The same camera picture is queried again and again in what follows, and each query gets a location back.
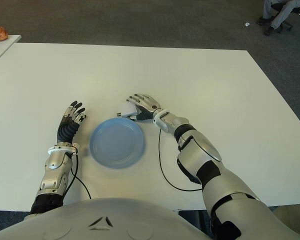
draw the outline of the shoe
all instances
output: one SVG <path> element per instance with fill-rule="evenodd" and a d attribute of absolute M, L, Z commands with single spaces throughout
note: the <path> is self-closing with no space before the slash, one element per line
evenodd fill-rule
<path fill-rule="evenodd" d="M 265 24 L 270 23 L 272 21 L 272 19 L 273 19 L 272 17 L 269 19 L 265 19 L 261 16 L 261 17 L 259 17 L 258 21 L 256 21 L 256 23 L 259 24 L 260 26 L 263 26 Z"/>
<path fill-rule="evenodd" d="M 264 35 L 270 36 L 274 32 L 274 30 L 275 29 L 271 26 L 264 32 Z"/>

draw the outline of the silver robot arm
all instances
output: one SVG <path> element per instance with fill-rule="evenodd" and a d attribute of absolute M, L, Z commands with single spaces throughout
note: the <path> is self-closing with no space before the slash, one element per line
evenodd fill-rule
<path fill-rule="evenodd" d="M 74 101 L 66 109 L 57 131 L 57 144 L 49 148 L 49 158 L 44 164 L 45 174 L 31 207 L 30 215 L 45 213 L 61 207 L 67 193 L 68 178 L 72 169 L 72 156 L 78 154 L 73 137 L 87 117 L 82 103 Z"/>
<path fill-rule="evenodd" d="M 135 94 L 127 101 L 139 109 L 139 114 L 131 119 L 153 118 L 156 126 L 175 137 L 180 151 L 177 164 L 192 182 L 202 185 L 203 201 L 216 239 L 300 239 L 237 175 L 225 168 L 216 148 L 186 118 L 162 110 L 146 94 Z"/>

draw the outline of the floor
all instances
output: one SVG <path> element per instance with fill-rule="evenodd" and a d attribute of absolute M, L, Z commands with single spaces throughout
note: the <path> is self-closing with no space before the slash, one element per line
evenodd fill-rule
<path fill-rule="evenodd" d="M 300 119 L 300 16 L 270 37 L 262 0 L 0 0 L 20 42 L 247 50 Z M 0 228 L 27 213 L 1 212 Z"/>

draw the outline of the light blue plate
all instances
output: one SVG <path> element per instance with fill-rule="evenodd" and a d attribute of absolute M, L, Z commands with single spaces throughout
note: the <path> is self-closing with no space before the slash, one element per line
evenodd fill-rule
<path fill-rule="evenodd" d="M 90 139 L 92 157 L 113 169 L 131 166 L 139 160 L 145 145 L 141 128 L 126 118 L 112 118 L 101 123 Z"/>

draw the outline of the cable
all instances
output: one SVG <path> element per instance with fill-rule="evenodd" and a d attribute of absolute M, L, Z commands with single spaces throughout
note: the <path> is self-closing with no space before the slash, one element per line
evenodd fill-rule
<path fill-rule="evenodd" d="M 75 180 L 75 178 L 76 178 L 76 176 L 77 176 L 77 173 L 78 173 L 78 163 L 79 163 L 79 159 L 78 159 L 78 149 L 77 149 L 77 148 L 75 148 L 75 149 L 76 149 L 76 155 L 75 155 L 75 156 L 76 156 L 75 172 L 74 172 L 73 178 L 72 178 L 72 180 L 71 180 L 69 186 L 66 188 L 66 190 L 65 190 L 65 192 L 64 192 L 64 194 L 63 194 L 63 198 L 65 198 L 67 192 L 69 191 L 70 187 L 71 187 L 72 184 L 74 183 L 74 180 Z"/>
<path fill-rule="evenodd" d="M 84 186 L 86 192 L 87 192 L 88 195 L 89 195 L 89 199 L 91 199 L 91 195 L 90 195 L 90 192 L 89 192 L 87 186 L 84 184 L 84 182 L 83 182 L 79 177 L 77 177 L 78 168 L 79 168 L 78 149 L 77 149 L 75 146 L 72 146 L 72 147 L 75 148 L 75 150 L 76 150 L 76 151 L 75 151 L 75 152 L 76 152 L 76 155 L 75 155 L 75 157 L 76 157 L 75 173 L 73 172 L 72 167 L 71 167 L 71 173 L 72 173 L 72 175 L 73 175 L 73 178 L 72 178 L 72 181 L 70 182 L 69 186 L 68 186 L 67 189 L 65 190 L 65 192 L 64 192 L 64 194 L 63 194 L 63 198 L 65 198 L 65 196 L 66 196 L 68 190 L 70 189 L 72 183 L 74 182 L 74 180 L 77 179 L 77 180 Z"/>
<path fill-rule="evenodd" d="M 74 172 L 72 171 L 72 168 L 71 168 L 71 173 L 84 186 L 86 192 L 89 195 L 89 199 L 91 199 L 91 195 L 90 195 L 90 192 L 89 192 L 88 188 L 86 187 L 86 185 L 84 184 L 84 182 L 79 177 L 77 177 L 77 176 L 74 175 Z"/>
<path fill-rule="evenodd" d="M 161 172 L 162 172 L 162 175 L 164 177 L 164 179 L 168 182 L 168 184 L 170 184 L 172 187 L 174 187 L 175 189 L 178 189 L 180 191 L 184 191 L 184 192 L 195 192 L 195 191 L 201 191 L 202 188 L 198 188 L 198 189 L 193 189 L 193 190 L 188 190 L 188 189 L 182 189 L 182 188 L 179 188 L 179 187 L 176 187 L 174 186 L 166 177 L 163 169 L 162 169 L 162 165 L 161 165 L 161 156 L 160 156 L 160 139 L 161 139 L 161 128 L 160 128 L 160 131 L 159 131 L 159 141 L 158 141 L 158 154 L 159 154 L 159 163 L 160 163 L 160 169 L 161 169 Z"/>

